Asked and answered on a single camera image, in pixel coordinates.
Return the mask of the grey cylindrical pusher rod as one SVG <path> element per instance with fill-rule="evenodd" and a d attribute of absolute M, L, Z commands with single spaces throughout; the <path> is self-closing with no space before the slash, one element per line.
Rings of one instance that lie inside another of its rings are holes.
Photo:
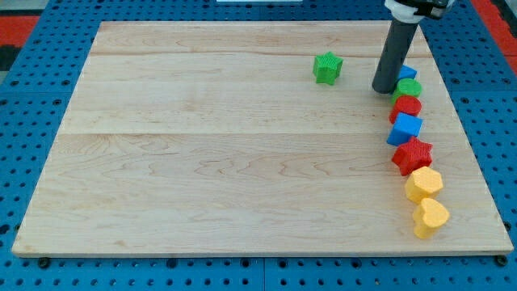
<path fill-rule="evenodd" d="M 372 80 L 372 89 L 375 92 L 388 94 L 394 91 L 417 28 L 417 23 L 405 23 L 397 19 L 391 21 Z"/>

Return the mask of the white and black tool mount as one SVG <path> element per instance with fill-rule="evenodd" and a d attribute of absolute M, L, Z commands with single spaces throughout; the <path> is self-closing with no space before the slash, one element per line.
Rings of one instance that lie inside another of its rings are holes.
<path fill-rule="evenodd" d="M 385 0 L 385 7 L 400 22 L 419 23 L 425 18 L 442 19 L 454 3 L 455 0 Z"/>

